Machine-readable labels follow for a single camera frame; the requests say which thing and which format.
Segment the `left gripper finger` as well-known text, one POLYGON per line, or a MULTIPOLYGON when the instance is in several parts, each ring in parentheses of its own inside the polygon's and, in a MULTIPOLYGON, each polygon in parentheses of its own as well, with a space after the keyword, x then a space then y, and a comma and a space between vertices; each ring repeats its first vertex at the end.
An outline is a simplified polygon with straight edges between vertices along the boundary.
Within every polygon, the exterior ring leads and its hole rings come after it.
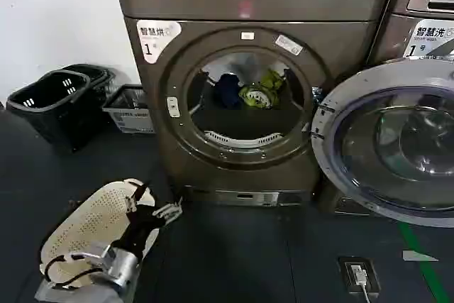
POLYGON ((153 217, 158 219, 164 226, 169 225, 177 220, 183 213, 182 197, 173 203, 166 204, 159 209, 154 210, 153 217))
POLYGON ((132 193, 131 196, 125 197, 125 203, 126 203, 126 213, 131 214, 133 212, 137 211, 137 204, 144 195, 145 191, 147 189, 147 184, 142 183, 138 185, 135 189, 135 191, 132 193))

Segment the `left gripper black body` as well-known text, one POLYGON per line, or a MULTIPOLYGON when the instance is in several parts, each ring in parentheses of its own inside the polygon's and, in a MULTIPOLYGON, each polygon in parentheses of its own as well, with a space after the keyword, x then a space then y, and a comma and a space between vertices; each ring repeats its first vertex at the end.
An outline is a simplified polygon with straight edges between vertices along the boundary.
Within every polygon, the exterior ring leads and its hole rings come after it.
POLYGON ((156 210, 153 206, 139 204, 135 211, 127 213, 129 225, 123 235, 112 243, 112 247, 128 251, 135 257, 142 258, 150 233, 165 225, 164 218, 153 214, 156 210))

